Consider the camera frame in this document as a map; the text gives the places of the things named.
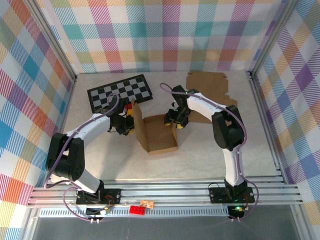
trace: open cardboard box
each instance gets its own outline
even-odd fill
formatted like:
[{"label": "open cardboard box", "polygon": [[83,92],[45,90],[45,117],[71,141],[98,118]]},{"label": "open cardboard box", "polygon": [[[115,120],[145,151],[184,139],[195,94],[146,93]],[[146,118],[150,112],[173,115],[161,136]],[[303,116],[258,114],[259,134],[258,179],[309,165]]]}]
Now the open cardboard box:
[{"label": "open cardboard box", "polygon": [[176,128],[174,124],[165,126],[164,114],[143,118],[142,111],[132,100],[135,136],[149,155],[173,152],[178,149]]},{"label": "open cardboard box", "polygon": [[[225,106],[235,105],[237,101],[230,98],[226,93],[229,91],[228,79],[223,72],[196,71],[188,72],[186,88],[196,89],[206,98]],[[196,111],[189,115],[189,122],[211,124],[211,121]]]}]

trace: gray floor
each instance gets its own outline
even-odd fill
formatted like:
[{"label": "gray floor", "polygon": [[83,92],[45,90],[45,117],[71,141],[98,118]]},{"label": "gray floor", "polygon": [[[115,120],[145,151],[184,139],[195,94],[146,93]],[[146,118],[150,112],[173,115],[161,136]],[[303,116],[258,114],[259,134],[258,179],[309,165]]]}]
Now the gray floor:
[{"label": "gray floor", "polygon": [[40,218],[34,240],[298,240],[290,206],[258,206],[243,222],[226,217],[110,218],[90,224],[77,218]]}]

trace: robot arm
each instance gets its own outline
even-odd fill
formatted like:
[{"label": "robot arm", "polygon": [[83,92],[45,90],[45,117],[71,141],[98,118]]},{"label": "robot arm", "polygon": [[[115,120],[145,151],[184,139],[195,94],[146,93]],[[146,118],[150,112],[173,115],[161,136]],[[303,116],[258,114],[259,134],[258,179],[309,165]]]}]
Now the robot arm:
[{"label": "robot arm", "polygon": [[120,99],[117,106],[115,104],[116,101],[111,101],[108,109],[97,110],[90,119],[82,124],[84,126],[79,131],[76,128],[65,134],[54,134],[48,151],[46,169],[49,172],[62,151],[63,145],[68,138],[73,136],[53,170],[53,174],[72,181],[82,190],[79,192],[82,192],[84,199],[89,196],[91,200],[95,200],[94,203],[105,201],[104,196],[107,193],[104,190],[103,182],[85,169],[86,146],[101,133],[109,132],[111,128],[115,128],[119,134],[125,136],[134,129],[134,119],[129,113],[130,110],[127,110],[130,108],[130,104],[126,104],[123,99]]},{"label": "robot arm", "polygon": [[237,149],[237,146],[244,142],[244,132],[236,119],[228,113],[232,112],[242,122],[237,107],[218,104],[194,89],[185,91],[181,85],[174,87],[172,92],[178,107],[175,110],[170,109],[168,111],[164,123],[174,122],[178,128],[184,128],[189,123],[188,116],[191,111],[196,111],[209,119],[212,122],[214,139],[218,146],[222,148],[224,155],[226,169],[224,184],[227,199],[230,202],[238,201],[244,193],[251,192],[252,189],[248,187],[248,183],[242,174],[242,156]]},{"label": "robot arm", "polygon": [[[207,99],[210,102],[216,104],[217,106],[220,106],[222,108],[226,108],[227,106],[218,104],[209,98],[206,98],[201,93],[194,93],[194,95],[197,95],[201,97],[200,99],[194,96],[190,96],[187,99],[187,105],[188,108],[192,111],[196,111],[200,113],[201,115],[205,116],[210,121],[215,121],[215,114],[216,116],[219,115],[221,112],[221,109],[214,107],[210,105],[209,103],[205,102],[203,99]],[[214,135],[215,140],[217,141],[219,136],[218,133]],[[223,155],[224,155],[224,161],[225,161],[225,180],[231,185],[231,186],[237,186],[244,182],[244,178],[242,175],[239,175],[239,173],[243,172],[243,164],[242,164],[242,158],[241,153],[239,153],[239,165],[240,169],[238,169],[237,165],[237,150],[233,148],[232,150],[229,150],[227,148],[223,148]]]}]

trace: black mounting plate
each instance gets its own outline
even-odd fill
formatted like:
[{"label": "black mounting plate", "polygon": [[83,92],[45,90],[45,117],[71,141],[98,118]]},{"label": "black mounting plate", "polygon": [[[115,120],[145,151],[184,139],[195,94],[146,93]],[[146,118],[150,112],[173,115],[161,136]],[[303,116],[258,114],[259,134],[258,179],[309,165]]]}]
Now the black mounting plate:
[{"label": "black mounting plate", "polygon": [[210,202],[212,204],[252,204],[255,202],[255,196],[252,187],[247,187],[239,199],[229,199],[225,187],[210,187],[209,188]]},{"label": "black mounting plate", "polygon": [[77,192],[77,199],[76,204],[77,205],[113,205],[113,204],[120,204],[120,198],[121,198],[121,189],[118,188],[111,188],[111,189],[104,189],[103,195],[107,196],[110,195],[114,199],[114,203],[112,202],[112,198],[105,198],[104,196],[101,197],[101,200],[94,200],[91,197],[88,197],[88,194],[86,194],[83,191]]}]

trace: yellow object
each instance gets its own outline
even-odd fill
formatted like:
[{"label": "yellow object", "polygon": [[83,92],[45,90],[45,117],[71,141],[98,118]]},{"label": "yellow object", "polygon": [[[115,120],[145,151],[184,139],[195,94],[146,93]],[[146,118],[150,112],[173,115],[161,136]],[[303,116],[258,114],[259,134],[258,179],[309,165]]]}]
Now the yellow object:
[{"label": "yellow object", "polygon": [[133,117],[133,116],[134,116],[134,112],[132,111],[132,109],[128,109],[128,110],[126,111],[126,115],[127,115],[127,116],[131,115],[131,116]]}]

